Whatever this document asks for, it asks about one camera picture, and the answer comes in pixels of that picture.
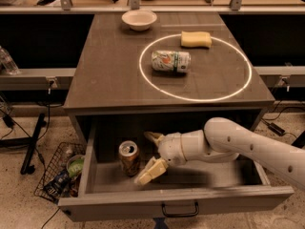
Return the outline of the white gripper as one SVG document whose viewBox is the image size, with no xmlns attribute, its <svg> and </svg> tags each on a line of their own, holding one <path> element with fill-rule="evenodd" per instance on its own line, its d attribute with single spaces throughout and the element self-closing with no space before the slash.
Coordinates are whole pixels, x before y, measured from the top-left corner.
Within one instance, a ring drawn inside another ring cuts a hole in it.
<svg viewBox="0 0 305 229">
<path fill-rule="evenodd" d="M 161 133 L 145 132 L 144 136 L 157 146 L 161 158 L 152 157 L 135 178 L 135 184 L 145 185 L 163 175 L 169 166 L 179 166 L 186 163 L 180 133 L 163 135 Z"/>
</svg>

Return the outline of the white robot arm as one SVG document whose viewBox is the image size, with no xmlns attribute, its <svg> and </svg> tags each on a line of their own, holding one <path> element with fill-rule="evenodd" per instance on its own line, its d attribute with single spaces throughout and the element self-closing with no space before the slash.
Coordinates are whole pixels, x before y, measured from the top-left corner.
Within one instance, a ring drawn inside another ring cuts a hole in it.
<svg viewBox="0 0 305 229">
<path fill-rule="evenodd" d="M 149 160 L 135 179 L 138 185 L 145 185 L 168 168 L 189 161 L 221 163 L 243 155 L 286 182 L 305 189 L 305 150 L 253 133 L 227 118 L 213 117 L 203 129 L 185 134 L 146 132 L 144 136 L 155 144 L 159 157 Z"/>
</svg>

